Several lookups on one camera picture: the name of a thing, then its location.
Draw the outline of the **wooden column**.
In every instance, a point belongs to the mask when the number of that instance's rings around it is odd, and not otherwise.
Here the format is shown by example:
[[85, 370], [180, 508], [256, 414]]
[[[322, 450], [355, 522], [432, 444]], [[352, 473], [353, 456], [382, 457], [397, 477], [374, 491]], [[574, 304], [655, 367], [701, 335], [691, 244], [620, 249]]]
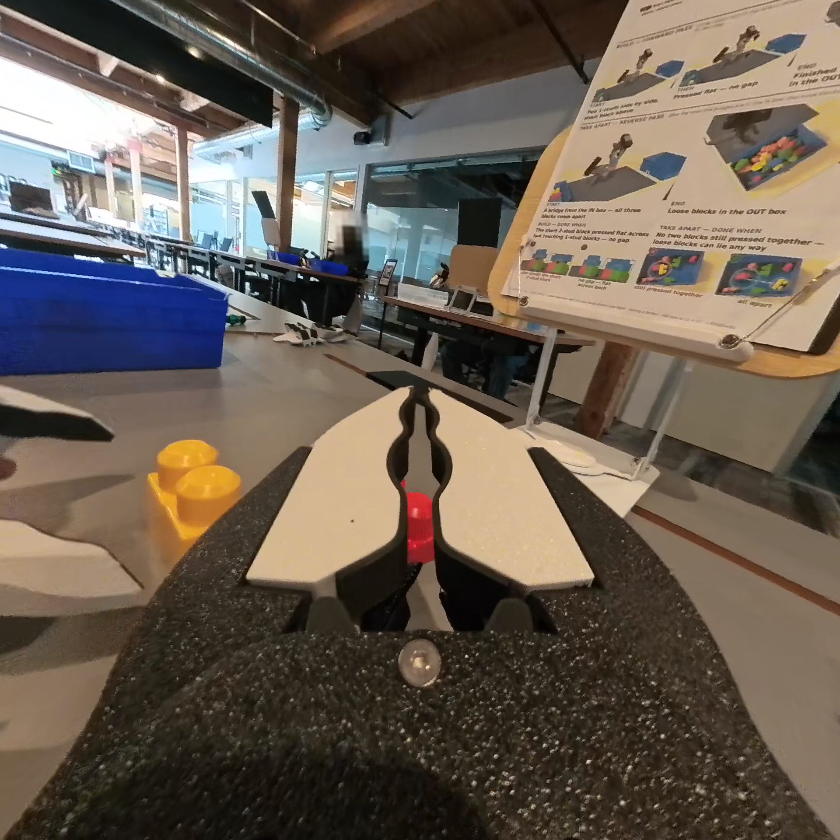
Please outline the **wooden column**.
[[192, 240], [192, 225], [188, 176], [188, 136], [186, 129], [181, 125], [175, 127], [175, 177], [179, 207], [179, 239], [190, 242]]
[[281, 97], [278, 105], [276, 218], [279, 230], [278, 248], [284, 252], [291, 246], [299, 116], [299, 103], [292, 98]]

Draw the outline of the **instruction sheet on stand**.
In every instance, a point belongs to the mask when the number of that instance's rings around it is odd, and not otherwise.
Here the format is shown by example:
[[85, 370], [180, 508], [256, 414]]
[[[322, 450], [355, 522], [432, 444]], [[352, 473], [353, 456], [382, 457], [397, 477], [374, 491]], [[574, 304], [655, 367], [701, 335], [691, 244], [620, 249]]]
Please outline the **instruction sheet on stand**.
[[[695, 362], [775, 380], [824, 377], [838, 373], [838, 337], [835, 337], [825, 353], [811, 355], [765, 344], [750, 344], [746, 339], [732, 335], [731, 331], [722, 328], [698, 324], [681, 326], [658, 316], [631, 313], [622, 314], [617, 320], [610, 320], [604, 316], [597, 316], [591, 308], [584, 308], [582, 313], [578, 314], [558, 313], [542, 304], [531, 304], [518, 289], [505, 291], [509, 285], [519, 287], [522, 255], [530, 241], [529, 229], [538, 215], [543, 193], [550, 186], [554, 167], [569, 133], [570, 129], [566, 129], [556, 136], [539, 158], [491, 271], [488, 291], [501, 314], [524, 322], [536, 322], [548, 329], [552, 339], [562, 330], [583, 338], [601, 340], [604, 344], [615, 342], [639, 350], [662, 353], [677, 360], [676, 379], [668, 391], [665, 412], [643, 457], [631, 458], [625, 453], [606, 448], [605, 454], [596, 455], [594, 464], [588, 467], [563, 463], [580, 479], [608, 480], [610, 489], [604, 497], [605, 500], [611, 500], [615, 496], [618, 482], [628, 485], [635, 493], [634, 498], [638, 499], [658, 476], [653, 462], [676, 409], [686, 374]], [[550, 439], [555, 439], [554, 434], [546, 437], [538, 430], [542, 421], [539, 391], [548, 371], [550, 357], [549, 344], [546, 344], [547, 349], [542, 350], [539, 357], [537, 380], [528, 405], [527, 418], [521, 428], [525, 442], [532, 445], [542, 445]]]

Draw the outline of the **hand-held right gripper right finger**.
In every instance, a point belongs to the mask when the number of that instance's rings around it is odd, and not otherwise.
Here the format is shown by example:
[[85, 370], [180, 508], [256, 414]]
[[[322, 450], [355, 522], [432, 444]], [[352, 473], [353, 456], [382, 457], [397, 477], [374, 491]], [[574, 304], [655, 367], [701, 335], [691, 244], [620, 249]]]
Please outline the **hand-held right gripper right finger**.
[[432, 388], [418, 397], [430, 444], [435, 573], [451, 624], [489, 624], [499, 604], [590, 588], [585, 558], [528, 447], [487, 415]]

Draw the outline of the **blue plastic bin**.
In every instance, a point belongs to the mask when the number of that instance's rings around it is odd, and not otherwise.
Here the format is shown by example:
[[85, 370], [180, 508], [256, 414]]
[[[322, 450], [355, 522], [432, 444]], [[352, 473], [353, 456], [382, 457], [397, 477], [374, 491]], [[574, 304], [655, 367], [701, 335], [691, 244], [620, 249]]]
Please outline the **blue plastic bin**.
[[228, 297], [189, 276], [1, 252], [1, 374], [216, 369]]

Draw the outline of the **red two-stud block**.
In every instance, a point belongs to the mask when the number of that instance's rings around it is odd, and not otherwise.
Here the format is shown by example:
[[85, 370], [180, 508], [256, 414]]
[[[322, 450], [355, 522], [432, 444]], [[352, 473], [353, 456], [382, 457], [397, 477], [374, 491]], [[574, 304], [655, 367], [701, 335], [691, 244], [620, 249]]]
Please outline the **red two-stud block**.
[[419, 491], [406, 493], [407, 562], [428, 564], [435, 560], [434, 506], [432, 499]]

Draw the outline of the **tan board panel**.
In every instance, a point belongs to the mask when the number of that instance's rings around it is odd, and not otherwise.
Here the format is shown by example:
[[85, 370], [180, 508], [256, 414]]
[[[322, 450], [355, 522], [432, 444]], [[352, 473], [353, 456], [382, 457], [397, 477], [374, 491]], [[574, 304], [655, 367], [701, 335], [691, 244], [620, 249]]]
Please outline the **tan board panel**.
[[454, 289], [467, 287], [486, 295], [497, 256], [495, 247], [455, 245], [448, 262], [448, 285]]

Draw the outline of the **wooden post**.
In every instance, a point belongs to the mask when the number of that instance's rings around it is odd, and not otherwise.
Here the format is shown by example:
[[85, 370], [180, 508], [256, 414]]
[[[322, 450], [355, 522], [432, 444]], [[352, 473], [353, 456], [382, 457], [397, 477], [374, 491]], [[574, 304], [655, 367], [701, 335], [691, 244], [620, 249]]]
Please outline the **wooden post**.
[[595, 366], [573, 430], [599, 440], [609, 430], [640, 354], [638, 348], [606, 342]]

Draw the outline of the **pile of white black parts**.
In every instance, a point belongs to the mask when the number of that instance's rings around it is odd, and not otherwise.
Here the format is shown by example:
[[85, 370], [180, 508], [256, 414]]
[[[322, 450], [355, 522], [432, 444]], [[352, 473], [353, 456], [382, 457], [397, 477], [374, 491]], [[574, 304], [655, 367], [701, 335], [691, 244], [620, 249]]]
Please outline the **pile of white black parts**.
[[343, 343], [355, 339], [355, 334], [340, 326], [316, 322], [287, 321], [282, 331], [273, 337], [274, 343], [288, 343], [310, 347], [325, 343]]

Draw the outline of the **wooden background table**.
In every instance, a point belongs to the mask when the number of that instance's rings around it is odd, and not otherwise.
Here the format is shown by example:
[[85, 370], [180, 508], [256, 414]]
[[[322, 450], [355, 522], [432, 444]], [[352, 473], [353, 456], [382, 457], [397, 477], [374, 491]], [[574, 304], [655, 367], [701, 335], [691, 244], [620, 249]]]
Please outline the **wooden background table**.
[[595, 344], [593, 339], [586, 339], [564, 331], [549, 337], [547, 328], [530, 330], [514, 323], [514, 318], [504, 316], [485, 318], [468, 311], [450, 311], [445, 308], [429, 307], [422, 303], [400, 300], [396, 297], [380, 296], [383, 306], [381, 325], [385, 324], [385, 313], [389, 307], [397, 310], [397, 320], [411, 324], [417, 330], [410, 358], [411, 364], [421, 366], [425, 350], [432, 333], [450, 339], [468, 341], [474, 345], [488, 343], [492, 350], [512, 350], [512, 343], [519, 341], [528, 345], [549, 344], [548, 371], [540, 386], [540, 405], [549, 392], [553, 373], [560, 354], [570, 354], [584, 347]]
[[[304, 266], [292, 266], [270, 259], [244, 258], [234, 269], [237, 291], [254, 292], [257, 298], [276, 308], [284, 309], [310, 321], [312, 289], [317, 280], [343, 280]], [[360, 291], [359, 301], [364, 289]]]

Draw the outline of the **black rectangular mat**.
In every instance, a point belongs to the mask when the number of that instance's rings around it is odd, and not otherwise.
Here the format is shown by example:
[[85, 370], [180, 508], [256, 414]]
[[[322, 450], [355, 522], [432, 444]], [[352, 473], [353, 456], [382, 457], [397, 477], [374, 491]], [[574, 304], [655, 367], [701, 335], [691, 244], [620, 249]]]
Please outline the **black rectangular mat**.
[[437, 384], [408, 371], [371, 371], [365, 373], [365, 376], [367, 379], [390, 391], [404, 387], [412, 389], [417, 404], [424, 406], [428, 402], [427, 395], [431, 391], [438, 391], [446, 394], [451, 400], [489, 417], [500, 425], [510, 426], [520, 419], [519, 415], [515, 414], [509, 406], [499, 408], [495, 404], [491, 405], [488, 402], [479, 400], [476, 392], [469, 391], [469, 393], [462, 393], [455, 390], [454, 387]]

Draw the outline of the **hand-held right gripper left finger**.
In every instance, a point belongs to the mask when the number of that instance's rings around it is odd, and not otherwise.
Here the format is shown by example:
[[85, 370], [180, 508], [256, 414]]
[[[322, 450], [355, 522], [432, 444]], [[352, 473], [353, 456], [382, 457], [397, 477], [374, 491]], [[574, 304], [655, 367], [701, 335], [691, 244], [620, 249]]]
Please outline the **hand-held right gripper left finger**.
[[363, 616], [407, 574], [403, 480], [416, 394], [398, 388], [345, 417], [310, 448], [247, 571], [247, 583], [335, 597]]

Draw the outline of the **printed instruction sheet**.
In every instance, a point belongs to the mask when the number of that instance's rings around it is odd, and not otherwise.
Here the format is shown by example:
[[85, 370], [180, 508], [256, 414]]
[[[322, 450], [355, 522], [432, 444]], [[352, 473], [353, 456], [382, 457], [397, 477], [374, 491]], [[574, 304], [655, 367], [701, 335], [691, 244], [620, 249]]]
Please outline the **printed instruction sheet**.
[[629, 2], [502, 293], [741, 362], [838, 335], [838, 2]]

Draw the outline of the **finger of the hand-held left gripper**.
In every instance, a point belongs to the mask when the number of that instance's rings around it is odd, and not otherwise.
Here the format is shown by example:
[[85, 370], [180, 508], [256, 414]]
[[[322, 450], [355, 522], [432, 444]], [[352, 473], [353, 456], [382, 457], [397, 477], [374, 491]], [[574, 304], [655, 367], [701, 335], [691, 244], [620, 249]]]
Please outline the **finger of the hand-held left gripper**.
[[114, 432], [95, 416], [73, 406], [2, 385], [1, 437], [110, 442]]
[[1, 584], [3, 590], [70, 599], [141, 592], [140, 583], [102, 546], [59, 538], [21, 521], [1, 523]]

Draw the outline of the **row of background tables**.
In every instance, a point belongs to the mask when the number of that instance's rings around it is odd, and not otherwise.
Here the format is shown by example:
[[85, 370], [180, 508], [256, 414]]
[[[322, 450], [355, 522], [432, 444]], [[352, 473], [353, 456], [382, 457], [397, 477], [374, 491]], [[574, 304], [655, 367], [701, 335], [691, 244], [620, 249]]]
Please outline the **row of background tables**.
[[223, 257], [209, 248], [168, 236], [2, 210], [1, 239], [2, 246], [9, 248], [141, 265], [160, 271], [182, 270], [248, 293], [243, 279], [245, 269], [239, 258]]

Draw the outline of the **small black framed sign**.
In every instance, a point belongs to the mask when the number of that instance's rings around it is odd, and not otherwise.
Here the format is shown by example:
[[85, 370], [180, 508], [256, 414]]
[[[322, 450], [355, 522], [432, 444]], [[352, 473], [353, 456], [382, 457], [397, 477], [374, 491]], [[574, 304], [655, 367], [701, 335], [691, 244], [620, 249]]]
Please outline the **small black framed sign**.
[[382, 340], [383, 340], [383, 333], [385, 327], [385, 317], [386, 312], [388, 309], [388, 303], [385, 300], [391, 293], [393, 287], [393, 279], [394, 274], [397, 267], [397, 259], [387, 259], [383, 265], [381, 273], [379, 275], [377, 284], [376, 284], [376, 292], [377, 298], [381, 302], [381, 318], [380, 318], [380, 328], [379, 334], [376, 343], [376, 349], [380, 350], [382, 348]]

